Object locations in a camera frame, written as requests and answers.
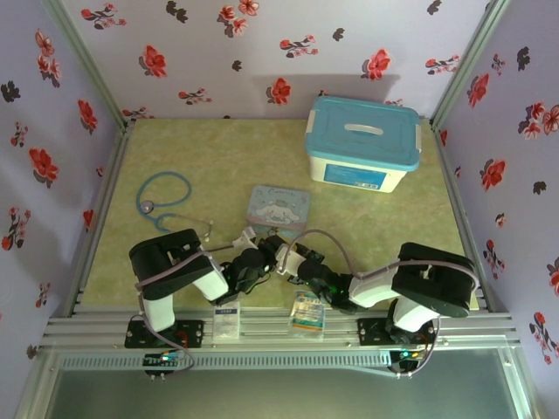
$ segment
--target glass panel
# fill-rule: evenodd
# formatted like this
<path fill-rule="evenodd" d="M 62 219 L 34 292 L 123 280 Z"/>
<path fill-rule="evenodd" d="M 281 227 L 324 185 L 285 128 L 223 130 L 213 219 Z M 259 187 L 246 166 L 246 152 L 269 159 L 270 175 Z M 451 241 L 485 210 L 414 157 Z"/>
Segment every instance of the glass panel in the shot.
<path fill-rule="evenodd" d="M 55 419 L 515 418 L 496 350 L 436 352 L 414 378 L 347 370 L 61 372 Z"/>

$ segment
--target stethoscope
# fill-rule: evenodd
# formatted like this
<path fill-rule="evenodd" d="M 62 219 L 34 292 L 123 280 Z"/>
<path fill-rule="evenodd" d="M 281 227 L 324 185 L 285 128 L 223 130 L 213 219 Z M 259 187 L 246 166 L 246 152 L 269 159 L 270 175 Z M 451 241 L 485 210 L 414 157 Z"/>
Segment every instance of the stethoscope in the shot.
<path fill-rule="evenodd" d="M 174 177 L 180 179 L 187 186 L 188 192 L 181 199 L 177 199 L 176 201 L 173 201 L 171 203 L 154 203 L 153 201 L 142 201 L 141 200 L 141 195 L 143 194 L 143 191 L 145 190 L 145 188 L 152 181 L 154 181 L 154 179 L 156 179 L 160 176 L 174 176 Z M 198 218 L 192 218 L 190 216 L 182 216 L 180 214 L 175 214 L 173 212 L 166 212 L 166 213 L 161 214 L 160 216 L 157 216 L 157 217 L 153 217 L 153 216 L 150 215 L 150 213 L 153 210 L 155 210 L 156 208 L 168 208 L 168 207 L 173 207 L 175 205 L 178 205 L 179 203 L 183 203 L 184 201 L 189 199 L 191 192 L 192 192 L 192 186 L 190 185 L 189 180 L 186 177 L 184 177 L 183 175 L 181 175 L 180 173 L 177 173 L 177 172 L 159 172 L 159 173 L 156 173 L 155 175 L 150 176 L 148 179 L 146 179 L 146 181 L 141 185 L 140 189 L 138 189 L 138 193 L 136 194 L 136 209 L 138 210 L 138 212 L 142 216 L 146 217 L 149 221 L 151 221 L 154 224 L 155 228 L 158 231 L 160 231 L 161 233 L 172 233 L 173 232 L 173 231 L 171 231 L 169 229 L 166 229 L 166 228 L 161 226 L 162 221 L 165 218 L 179 217 L 179 218 L 183 218 L 185 220 L 204 223 L 208 226 L 208 231 L 202 237 L 204 238 L 204 241 L 207 242 L 207 241 L 210 240 L 211 227 L 213 226 L 213 221 L 212 220 L 210 220 L 210 221 L 200 220 Z"/>

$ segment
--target blue lid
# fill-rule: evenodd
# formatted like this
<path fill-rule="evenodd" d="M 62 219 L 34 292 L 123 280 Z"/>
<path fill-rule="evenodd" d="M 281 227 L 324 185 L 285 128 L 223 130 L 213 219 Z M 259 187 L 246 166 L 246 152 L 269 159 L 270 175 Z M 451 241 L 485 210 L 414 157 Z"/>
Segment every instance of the blue lid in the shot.
<path fill-rule="evenodd" d="M 321 96 L 307 124 L 313 157 L 410 172 L 419 166 L 419 116 L 408 107 Z"/>

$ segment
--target lavender wall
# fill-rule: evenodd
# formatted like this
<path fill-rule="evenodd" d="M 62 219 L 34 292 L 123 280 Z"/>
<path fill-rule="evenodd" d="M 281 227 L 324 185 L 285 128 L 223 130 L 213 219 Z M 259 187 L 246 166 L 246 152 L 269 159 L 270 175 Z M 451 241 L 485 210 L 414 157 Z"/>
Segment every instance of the lavender wall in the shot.
<path fill-rule="evenodd" d="M 511 3 L 441 137 L 490 286 L 559 417 L 559 3 Z"/>
<path fill-rule="evenodd" d="M 0 13 L 2 418 L 13 417 L 46 321 L 66 297 L 117 135 L 40 2 L 8 3 Z"/>
<path fill-rule="evenodd" d="M 321 92 L 431 116 L 488 3 L 59 1 L 122 112 L 160 118 L 306 118 Z"/>

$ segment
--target blue stethoscope tubing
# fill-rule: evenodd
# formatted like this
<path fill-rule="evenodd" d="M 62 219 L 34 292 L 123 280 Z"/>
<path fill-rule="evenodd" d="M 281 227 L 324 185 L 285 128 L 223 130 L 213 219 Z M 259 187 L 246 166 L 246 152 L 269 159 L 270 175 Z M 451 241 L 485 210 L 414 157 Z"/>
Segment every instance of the blue stethoscope tubing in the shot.
<path fill-rule="evenodd" d="M 147 218 L 149 221 L 151 221 L 151 222 L 154 224 L 155 228 L 156 228 L 158 231 L 160 231 L 161 233 L 171 233 L 171 232 L 172 232 L 171 230 L 166 229 L 166 228 L 164 228 L 164 227 L 161 226 L 161 222 L 162 222 L 162 220 L 163 220 L 164 218 L 174 217 L 174 216 L 179 216 L 179 215 L 174 214 L 174 213 L 172 213 L 172 212 L 166 212 L 166 213 L 164 213 L 164 214 L 161 214 L 160 216 L 153 217 L 153 216 L 151 216 L 149 213 L 146 213 L 146 212 L 144 212 L 144 211 L 141 209 L 141 203 L 142 203 L 141 195 L 143 194 L 144 190 L 146 189 L 146 187 L 147 187 L 152 181 L 154 181 L 155 179 L 157 179 L 158 177 L 161 177 L 161 176 L 174 176 L 174 177 L 180 179 L 180 180 L 183 181 L 184 184 L 187 186 L 188 192 L 187 192 L 186 195 L 183 196 L 181 199 L 177 199 L 176 201 L 173 201 L 173 202 L 170 202 L 170 203 L 153 203 L 153 201 L 151 201 L 151 203 L 153 204 L 153 209 L 151 209 L 151 210 L 149 211 L 149 213 L 151 213 L 151 211 L 154 210 L 154 209 L 156 209 L 156 208 L 168 208 L 168 207 L 173 207 L 173 206 L 178 205 L 179 203 L 183 203 L 184 201 L 186 201 L 187 199 L 189 199 L 190 194 L 192 193 L 192 186 L 190 185 L 190 182 L 189 182 L 189 180 L 188 180 L 186 177 L 184 177 L 183 175 L 181 175 L 180 173 L 177 173 L 177 172 L 159 172 L 159 173 L 156 173 L 156 174 L 150 176 L 148 179 L 146 179 L 146 181 L 145 181 L 145 182 L 141 185 L 141 187 L 138 189 L 138 193 L 136 194 L 136 209 L 138 210 L 138 212 L 139 212 L 142 216 L 144 216 L 144 217 Z M 185 217 L 185 216 L 179 216 L 179 217 L 183 217 L 183 218 L 193 219 L 193 220 L 194 220 L 194 218 L 188 218 L 188 217 Z M 200 222 L 202 222 L 202 223 L 208 224 L 208 225 L 210 226 L 210 229 L 211 229 L 212 222 L 207 223 L 207 222 L 205 222 L 204 220 L 197 220 L 197 221 L 200 221 Z"/>

